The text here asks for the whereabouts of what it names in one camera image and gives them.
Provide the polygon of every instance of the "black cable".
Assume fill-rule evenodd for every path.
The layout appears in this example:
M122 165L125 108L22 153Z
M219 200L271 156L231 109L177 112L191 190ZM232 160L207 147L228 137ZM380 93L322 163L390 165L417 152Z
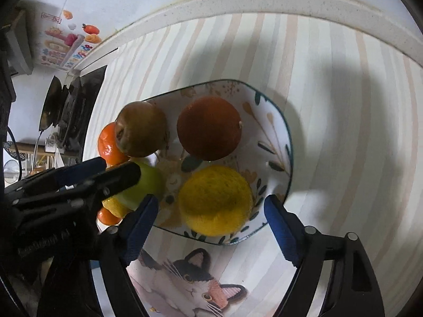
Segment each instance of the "black cable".
M21 155L19 154L18 146L16 145L15 137L13 136L12 130L10 127L7 127L7 133L9 134L10 138L12 138L13 145L15 146L15 152L18 156L18 162L19 162L19 178L18 181L22 178L22 161L21 161Z

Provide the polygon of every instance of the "lemon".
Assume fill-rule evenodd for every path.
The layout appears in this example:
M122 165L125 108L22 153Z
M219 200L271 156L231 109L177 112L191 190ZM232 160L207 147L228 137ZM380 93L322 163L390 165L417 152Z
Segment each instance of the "lemon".
M111 214L119 218L123 218L129 212L132 212L131 209L128 209L125 205L122 205L115 196L103 200L103 206L104 208L108 209Z
M242 228L252 209L252 195L236 170L209 166L185 182L178 204L189 228L205 236L222 236Z

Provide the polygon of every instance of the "kiwi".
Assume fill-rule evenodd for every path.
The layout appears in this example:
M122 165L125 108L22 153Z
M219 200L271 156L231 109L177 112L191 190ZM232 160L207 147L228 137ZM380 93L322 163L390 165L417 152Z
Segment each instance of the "kiwi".
M163 111L146 101L127 104L116 119L116 145L127 156L146 157L163 148L166 133Z
M206 96L183 109L176 129L179 142L190 155L215 161L236 149L242 124L240 114L228 101Z

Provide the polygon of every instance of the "cat ear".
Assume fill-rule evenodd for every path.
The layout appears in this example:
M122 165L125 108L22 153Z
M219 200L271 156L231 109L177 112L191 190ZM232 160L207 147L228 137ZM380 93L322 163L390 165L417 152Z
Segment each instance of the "cat ear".
M244 298L247 295L247 290L241 285L222 284L220 285L223 294L227 301L235 301Z
M205 271L207 271L210 267L210 255L203 248L198 248L191 251L185 257L185 260L187 260L190 264L193 264L194 266L197 266L198 268L201 268Z

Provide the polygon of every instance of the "white plate with leaf pattern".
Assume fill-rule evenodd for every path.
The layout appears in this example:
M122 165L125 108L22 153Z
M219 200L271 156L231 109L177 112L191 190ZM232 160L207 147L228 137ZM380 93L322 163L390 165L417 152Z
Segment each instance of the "white plate with leaf pattern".
M190 156L182 147L176 132L178 116L187 104L207 95L229 101L242 120L240 144L229 156L218 161L201 161ZM163 230L211 244L236 244L255 234L267 224L264 198L276 194L284 202L292 179L292 141L288 125L279 108L266 96L246 83L218 80L175 90L147 100L165 114L169 126L165 150L149 156L153 166L166 179L164 197L154 225ZM250 184L254 207L249 220L236 234L207 237L189 229L181 221L178 191L196 171L220 164L239 172Z

